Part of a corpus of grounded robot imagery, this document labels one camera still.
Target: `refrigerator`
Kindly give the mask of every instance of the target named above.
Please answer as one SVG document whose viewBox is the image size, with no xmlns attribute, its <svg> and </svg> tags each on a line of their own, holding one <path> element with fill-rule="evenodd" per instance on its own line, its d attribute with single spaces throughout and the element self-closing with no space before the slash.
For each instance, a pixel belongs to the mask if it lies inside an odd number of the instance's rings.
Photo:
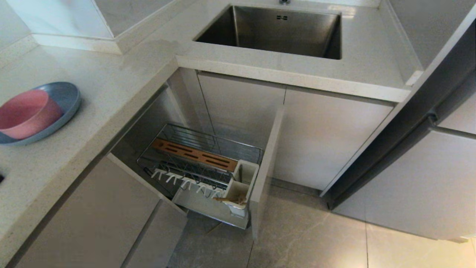
<svg viewBox="0 0 476 268">
<path fill-rule="evenodd" d="M 432 239 L 476 234 L 475 23 L 326 193 L 332 212 Z"/>
</svg>

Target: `dish rack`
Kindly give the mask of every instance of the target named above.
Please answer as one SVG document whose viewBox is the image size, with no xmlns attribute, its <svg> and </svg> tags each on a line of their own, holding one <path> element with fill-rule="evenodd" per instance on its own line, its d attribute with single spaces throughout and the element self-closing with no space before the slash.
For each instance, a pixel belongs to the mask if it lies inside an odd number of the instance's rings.
<svg viewBox="0 0 476 268">
<path fill-rule="evenodd" d="M 209 164 L 195 161 L 192 157 L 168 153 L 166 150 L 158 150 L 158 143 L 170 142 L 174 146 L 185 146 L 201 152 L 228 158 L 234 161 L 244 160 L 254 164 L 261 164 L 263 150 L 256 146 L 243 144 L 215 135 L 195 131 L 175 124 L 166 124 L 159 134 L 150 142 L 148 147 L 137 159 L 137 164 L 151 177 L 159 171 L 161 174 L 173 175 L 174 180 L 180 180 L 183 187 L 187 180 L 193 180 L 197 185 L 206 185 L 211 190 L 221 189 L 225 191 L 235 178 L 233 170 L 220 167 L 220 162 L 211 161 Z"/>
</svg>

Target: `wire dish rack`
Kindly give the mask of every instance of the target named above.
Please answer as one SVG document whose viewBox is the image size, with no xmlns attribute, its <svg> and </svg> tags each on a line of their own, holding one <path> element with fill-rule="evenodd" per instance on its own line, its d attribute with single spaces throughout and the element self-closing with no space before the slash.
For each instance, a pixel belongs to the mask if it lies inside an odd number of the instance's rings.
<svg viewBox="0 0 476 268">
<path fill-rule="evenodd" d="M 166 124 L 137 159 L 137 164 L 150 176 L 153 175 L 153 171 L 156 169 L 163 170 L 167 173 L 182 175 L 182 178 L 191 178 L 197 184 L 207 184 L 213 189 L 226 190 L 231 178 L 233 178 L 233 172 L 158 150 L 152 146 L 157 139 L 195 148 L 236 161 L 246 160 L 258 165 L 261 164 L 263 157 L 263 150 L 261 148 L 179 125 Z"/>
</svg>

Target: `backsplash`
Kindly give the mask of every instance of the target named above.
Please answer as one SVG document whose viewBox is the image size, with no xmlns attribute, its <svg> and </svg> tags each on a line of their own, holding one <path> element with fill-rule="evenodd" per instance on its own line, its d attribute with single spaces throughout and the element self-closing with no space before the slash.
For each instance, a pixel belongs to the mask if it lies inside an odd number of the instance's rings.
<svg viewBox="0 0 476 268">
<path fill-rule="evenodd" d="M 172 1 L 96 0 L 96 4 L 116 37 Z"/>
<path fill-rule="evenodd" d="M 111 39 L 92 0 L 7 0 L 32 33 Z"/>
<path fill-rule="evenodd" d="M 0 0 L 0 50 L 30 34 L 8 3 Z"/>
</svg>

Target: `drawer front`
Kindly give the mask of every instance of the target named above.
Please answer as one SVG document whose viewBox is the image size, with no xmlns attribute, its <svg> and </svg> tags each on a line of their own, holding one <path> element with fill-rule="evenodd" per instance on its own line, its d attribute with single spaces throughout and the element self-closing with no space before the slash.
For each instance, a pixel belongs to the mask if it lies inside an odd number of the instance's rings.
<svg viewBox="0 0 476 268">
<path fill-rule="evenodd" d="M 120 267 L 159 197 L 102 159 L 16 267 Z"/>
<path fill-rule="evenodd" d="M 251 213 L 253 239 L 256 242 L 258 241 L 260 226 L 263 220 L 266 201 L 268 199 L 271 178 L 274 176 L 276 153 L 278 150 L 278 142 L 281 135 L 284 113 L 285 107 L 279 107 L 273 122 L 273 128 L 269 134 L 268 144 L 266 145 L 263 161 L 261 161 L 261 166 L 259 167 L 253 192 L 251 193 L 249 209 Z"/>
</svg>

